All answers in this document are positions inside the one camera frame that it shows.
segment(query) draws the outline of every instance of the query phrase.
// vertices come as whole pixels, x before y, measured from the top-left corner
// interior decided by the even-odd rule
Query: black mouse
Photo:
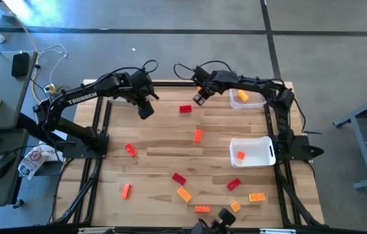
[[[2,152],[0,155],[0,179],[7,173],[14,159],[16,159],[16,154],[13,151]]]

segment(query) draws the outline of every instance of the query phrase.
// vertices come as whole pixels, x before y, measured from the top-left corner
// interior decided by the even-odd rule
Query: lego brick
[[[234,203],[231,204],[231,208],[233,209],[234,212],[237,212],[241,209],[241,206],[237,201],[235,201]]]
[[[183,187],[179,188],[177,193],[185,202],[189,202],[189,200],[192,199],[192,196]]]
[[[137,154],[137,151],[134,149],[134,147],[130,143],[125,145],[125,149],[127,150],[127,152],[129,152],[129,155],[131,157]]]
[[[243,90],[238,90],[238,97],[242,101],[248,101],[248,99],[249,99],[248,95]]]
[[[261,202],[266,200],[263,192],[248,194],[248,198],[250,202]]]
[[[210,209],[207,205],[196,205],[195,206],[195,212],[197,213],[209,213]]]
[[[191,105],[180,106],[179,110],[180,110],[181,113],[191,112],[192,111],[192,106]]]
[[[196,129],[195,130],[194,142],[195,143],[201,143],[201,139],[202,139],[202,130]]]
[[[236,158],[241,160],[244,160],[245,156],[246,154],[243,151],[238,151],[238,153],[236,154]]]
[[[233,181],[229,182],[229,184],[227,184],[227,189],[229,191],[234,190],[236,187],[238,187],[241,184],[241,181],[239,180],[239,178],[234,179]]]
[[[184,185],[184,183],[186,182],[186,179],[183,176],[176,173],[176,172],[173,174],[173,176],[171,178],[176,180],[181,185]]]
[[[124,188],[123,188],[123,194],[121,195],[121,198],[127,199],[129,197],[130,189],[131,189],[131,185],[130,184],[125,184]]]

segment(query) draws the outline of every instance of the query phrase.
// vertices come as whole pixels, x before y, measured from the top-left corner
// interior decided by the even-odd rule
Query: concrete floor
[[[25,1],[8,4],[28,26],[89,29],[242,29],[263,30],[259,0],[123,0]],[[267,0],[273,30],[367,31],[367,1]],[[17,26],[2,19],[0,27]],[[2,51],[31,50],[24,33],[3,33]],[[57,86],[77,86],[121,66],[160,62],[154,79],[176,79],[172,66],[195,66],[211,59],[228,62],[246,76],[272,77],[265,35],[189,34],[32,34],[39,48],[63,44],[70,55],[54,71]],[[367,36],[275,36],[281,76],[293,81],[307,117],[310,141],[325,150],[314,160],[316,184],[326,224],[367,230],[367,189],[355,191],[353,182],[367,179],[367,171],[352,128],[335,129],[332,122],[367,101]],[[38,83],[45,85],[58,55],[41,60]],[[28,92],[23,113],[34,105]],[[64,112],[72,119],[74,108]],[[0,207],[0,228],[47,222],[55,177],[24,180],[21,209]]]

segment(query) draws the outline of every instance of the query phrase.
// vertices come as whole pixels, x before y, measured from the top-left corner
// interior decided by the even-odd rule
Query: wooden work surface
[[[234,213],[233,227],[282,227],[274,169],[236,169],[231,166],[229,143],[232,138],[266,136],[264,109],[232,109],[228,92],[216,94],[198,107],[192,97],[195,87],[155,87],[158,101],[151,104],[155,113],[141,120],[136,108],[112,106],[108,133],[110,144],[103,161],[95,201],[93,226],[176,226],[191,227],[197,218],[210,222],[222,207],[232,212],[237,201],[241,210]],[[91,126],[96,99],[77,106],[74,122]],[[180,114],[180,105],[192,105],[192,112]],[[99,128],[103,121],[102,106]],[[292,107],[291,126],[298,135],[301,120]],[[194,144],[195,129],[202,129],[202,141]],[[131,157],[124,145],[131,143],[137,156]],[[56,216],[59,217],[78,193],[84,160],[76,159],[66,168],[58,189]],[[322,211],[310,166],[292,161],[296,192],[310,213],[323,223]],[[186,203],[176,191],[180,184],[171,176],[177,172],[187,178],[184,188],[192,195]],[[229,192],[226,184],[235,178],[241,185]],[[132,185],[128,200],[121,199],[124,184]],[[248,194],[264,192],[265,201],[250,203]],[[289,218],[291,203],[286,195]],[[210,214],[194,212],[196,205],[209,205]]]

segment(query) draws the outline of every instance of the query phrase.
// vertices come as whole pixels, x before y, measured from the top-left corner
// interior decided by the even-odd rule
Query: white tray
[[[244,160],[236,157],[238,151],[246,154]],[[234,168],[264,167],[275,164],[273,142],[268,136],[248,139],[233,138],[229,146],[229,153]]]
[[[237,89],[229,90],[229,103],[234,109],[252,109],[261,108],[266,104],[264,97],[256,92],[244,91],[248,95],[248,101],[243,102],[240,97],[238,97]]]

